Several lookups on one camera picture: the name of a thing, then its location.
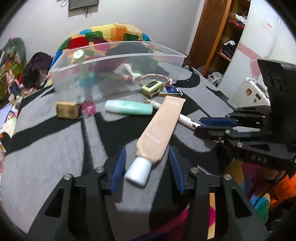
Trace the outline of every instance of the wooden door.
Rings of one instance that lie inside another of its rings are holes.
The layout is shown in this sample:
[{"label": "wooden door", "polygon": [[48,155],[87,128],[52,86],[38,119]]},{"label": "wooden door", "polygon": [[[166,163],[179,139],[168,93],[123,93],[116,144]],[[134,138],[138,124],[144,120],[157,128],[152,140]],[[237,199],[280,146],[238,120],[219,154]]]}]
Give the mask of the wooden door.
[{"label": "wooden door", "polygon": [[206,0],[195,38],[188,56],[189,64],[199,68],[206,64],[218,34],[223,19],[227,18],[231,0]]}]

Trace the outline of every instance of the white suitcase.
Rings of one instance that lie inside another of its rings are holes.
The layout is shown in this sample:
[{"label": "white suitcase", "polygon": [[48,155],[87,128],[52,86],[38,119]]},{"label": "white suitcase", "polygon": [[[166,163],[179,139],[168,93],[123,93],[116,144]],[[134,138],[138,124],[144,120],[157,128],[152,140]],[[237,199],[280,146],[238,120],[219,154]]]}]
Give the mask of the white suitcase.
[{"label": "white suitcase", "polygon": [[252,78],[245,78],[242,85],[233,95],[232,102],[237,107],[246,107],[254,105],[269,105],[270,101],[267,91],[263,89]]}]

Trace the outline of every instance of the beige squeeze tube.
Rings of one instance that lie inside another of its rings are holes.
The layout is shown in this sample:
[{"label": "beige squeeze tube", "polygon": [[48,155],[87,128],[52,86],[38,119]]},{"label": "beige squeeze tube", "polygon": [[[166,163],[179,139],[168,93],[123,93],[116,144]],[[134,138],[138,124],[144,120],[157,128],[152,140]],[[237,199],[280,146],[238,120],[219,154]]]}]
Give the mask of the beige squeeze tube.
[{"label": "beige squeeze tube", "polygon": [[161,160],[179,119],[185,99],[166,96],[137,142],[136,159],[124,177],[144,187],[152,165]]}]

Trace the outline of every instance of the metal bolt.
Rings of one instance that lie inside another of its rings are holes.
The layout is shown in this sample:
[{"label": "metal bolt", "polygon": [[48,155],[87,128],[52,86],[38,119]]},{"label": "metal bolt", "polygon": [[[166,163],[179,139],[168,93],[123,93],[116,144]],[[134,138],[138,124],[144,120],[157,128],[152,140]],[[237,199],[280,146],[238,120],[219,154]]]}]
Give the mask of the metal bolt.
[{"label": "metal bolt", "polygon": [[230,181],[232,179],[232,176],[229,175],[229,174],[225,174],[224,179],[227,180],[227,181]]},{"label": "metal bolt", "polygon": [[237,143],[237,147],[242,148],[242,143],[240,141]]},{"label": "metal bolt", "polygon": [[70,180],[72,178],[72,175],[71,174],[66,174],[64,175],[63,177],[65,180]]},{"label": "metal bolt", "polygon": [[103,167],[97,167],[95,170],[97,173],[102,173],[105,171],[105,169]]},{"label": "metal bolt", "polygon": [[193,167],[190,169],[190,171],[194,174],[198,173],[200,170],[197,167]]}]

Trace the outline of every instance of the transparent plastic bin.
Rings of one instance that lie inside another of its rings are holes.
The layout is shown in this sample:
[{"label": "transparent plastic bin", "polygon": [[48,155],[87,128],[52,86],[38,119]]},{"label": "transparent plastic bin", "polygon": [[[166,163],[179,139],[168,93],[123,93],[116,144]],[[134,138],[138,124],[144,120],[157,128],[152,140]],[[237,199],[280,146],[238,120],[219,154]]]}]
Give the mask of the transparent plastic bin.
[{"label": "transparent plastic bin", "polygon": [[132,81],[126,76],[163,74],[175,83],[185,57],[153,42],[107,42],[63,52],[50,76],[59,100],[83,102],[92,96],[97,102],[105,96],[141,88],[137,78]]}]

